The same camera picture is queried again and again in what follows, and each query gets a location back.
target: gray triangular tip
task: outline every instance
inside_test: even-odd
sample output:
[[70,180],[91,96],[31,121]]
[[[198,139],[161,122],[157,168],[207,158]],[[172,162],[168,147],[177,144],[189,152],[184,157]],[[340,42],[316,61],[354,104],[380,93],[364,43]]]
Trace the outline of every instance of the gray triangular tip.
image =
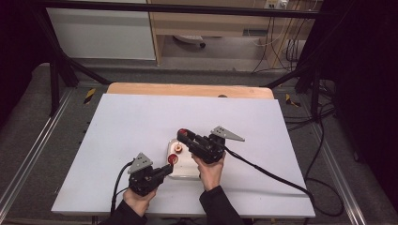
[[228,129],[221,127],[221,126],[215,127],[213,130],[211,130],[211,133],[214,135],[217,135],[219,137],[225,138],[225,139],[231,139],[231,140],[240,141],[240,142],[245,141],[244,138],[239,137],[235,133],[233,133],[233,132],[229,131]]
[[144,155],[144,153],[140,153],[140,154],[138,154],[137,158],[135,158],[134,161],[132,162],[128,173],[132,174],[137,171],[141,171],[143,168],[146,168],[152,164],[153,164],[153,161],[151,161],[149,159],[149,157]]

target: white cabinet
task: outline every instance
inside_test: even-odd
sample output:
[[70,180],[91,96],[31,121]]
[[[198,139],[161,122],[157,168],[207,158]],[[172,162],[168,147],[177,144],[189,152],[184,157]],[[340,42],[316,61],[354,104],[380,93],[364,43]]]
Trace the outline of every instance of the white cabinet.
[[[102,1],[146,3],[145,0]],[[155,60],[147,12],[47,10],[60,45],[70,57]]]

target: hand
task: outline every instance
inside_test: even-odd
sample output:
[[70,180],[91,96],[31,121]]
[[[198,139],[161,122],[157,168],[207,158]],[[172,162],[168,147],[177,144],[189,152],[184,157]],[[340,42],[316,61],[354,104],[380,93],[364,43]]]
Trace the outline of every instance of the hand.
[[200,179],[202,180],[205,191],[210,191],[220,185],[222,179],[222,167],[225,159],[225,152],[218,162],[206,164],[201,158],[192,154],[193,160],[198,164]]
[[146,209],[149,207],[149,202],[155,197],[157,190],[156,188],[143,197],[128,188],[123,193],[123,200],[138,216],[143,217]]

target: red object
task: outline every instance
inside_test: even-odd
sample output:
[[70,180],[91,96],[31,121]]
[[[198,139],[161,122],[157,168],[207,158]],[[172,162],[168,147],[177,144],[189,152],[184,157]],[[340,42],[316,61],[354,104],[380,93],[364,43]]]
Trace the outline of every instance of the red object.
[[174,165],[178,162],[178,156],[176,154],[171,154],[168,158],[167,161],[171,164]]
[[184,128],[181,128],[178,132],[182,133],[183,135],[187,136],[187,130]]

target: white table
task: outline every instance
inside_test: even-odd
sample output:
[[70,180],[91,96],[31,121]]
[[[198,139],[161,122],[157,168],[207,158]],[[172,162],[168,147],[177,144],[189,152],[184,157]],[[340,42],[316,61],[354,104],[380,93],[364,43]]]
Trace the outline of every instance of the white table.
[[[52,211],[109,215],[121,168],[143,152],[154,168],[166,164],[167,144],[180,128],[209,135],[223,126],[246,139],[226,145],[250,162],[305,187],[277,100],[225,97],[103,95]],[[128,185],[127,170],[119,189]],[[311,218],[301,191],[227,155],[222,187],[243,218]],[[202,217],[199,180],[164,179],[146,212],[156,217]]]

